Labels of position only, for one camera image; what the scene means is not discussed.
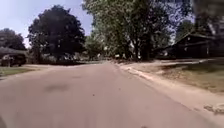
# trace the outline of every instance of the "asphalt road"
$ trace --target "asphalt road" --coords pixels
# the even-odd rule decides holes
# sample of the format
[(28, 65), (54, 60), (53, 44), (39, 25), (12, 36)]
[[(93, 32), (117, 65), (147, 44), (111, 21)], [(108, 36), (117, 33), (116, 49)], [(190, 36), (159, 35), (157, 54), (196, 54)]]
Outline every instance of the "asphalt road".
[(1, 80), (0, 128), (216, 126), (106, 62)]

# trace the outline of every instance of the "sky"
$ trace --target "sky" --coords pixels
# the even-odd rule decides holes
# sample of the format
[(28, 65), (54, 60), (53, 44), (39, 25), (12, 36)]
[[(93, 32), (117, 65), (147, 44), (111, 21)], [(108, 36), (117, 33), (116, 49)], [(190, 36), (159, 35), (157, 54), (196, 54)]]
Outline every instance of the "sky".
[[(38, 14), (53, 5), (62, 5), (65, 9), (71, 9), (70, 13), (77, 16), (82, 23), (85, 34), (91, 32), (92, 17), (81, 7), (82, 0), (2, 0), (0, 5), (0, 29), (10, 28), (21, 33), (23, 37), (28, 35), (28, 27)], [(28, 39), (24, 44), (29, 46)]]

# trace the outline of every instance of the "tree trunk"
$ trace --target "tree trunk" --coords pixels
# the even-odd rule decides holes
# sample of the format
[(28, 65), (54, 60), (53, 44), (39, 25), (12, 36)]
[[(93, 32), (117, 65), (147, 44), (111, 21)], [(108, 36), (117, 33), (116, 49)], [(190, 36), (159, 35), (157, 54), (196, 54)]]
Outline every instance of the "tree trunk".
[(139, 47), (138, 47), (138, 43), (136, 43), (134, 45), (134, 52), (135, 52), (135, 61), (138, 61), (138, 52), (139, 52)]

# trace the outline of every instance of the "sidewalk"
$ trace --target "sidewalk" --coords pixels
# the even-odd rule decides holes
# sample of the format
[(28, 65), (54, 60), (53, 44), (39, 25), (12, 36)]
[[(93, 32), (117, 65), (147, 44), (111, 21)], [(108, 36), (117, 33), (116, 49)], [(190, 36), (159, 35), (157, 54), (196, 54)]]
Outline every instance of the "sidewalk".
[(176, 102), (224, 127), (224, 96), (169, 80), (158, 75), (139, 71), (134, 65), (119, 65), (121, 69), (143, 77), (148, 86), (164, 93)]

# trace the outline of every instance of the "roof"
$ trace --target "roof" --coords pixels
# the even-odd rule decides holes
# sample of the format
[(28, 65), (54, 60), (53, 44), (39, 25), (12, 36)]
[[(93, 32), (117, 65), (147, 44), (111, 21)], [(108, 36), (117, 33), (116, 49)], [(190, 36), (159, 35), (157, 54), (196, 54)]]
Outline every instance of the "roof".
[(186, 34), (183, 38), (181, 38), (179, 41), (177, 41), (173, 45), (176, 45), (176, 44), (180, 43), (182, 40), (184, 40), (185, 38), (187, 38), (189, 36), (199, 37), (199, 38), (204, 38), (204, 39), (209, 39), (209, 40), (214, 40), (215, 39), (213, 36), (206, 36), (206, 35), (202, 35), (202, 34), (193, 34), (193, 32), (189, 32), (188, 34)]
[(26, 54), (26, 51), (0, 47), (0, 54)]

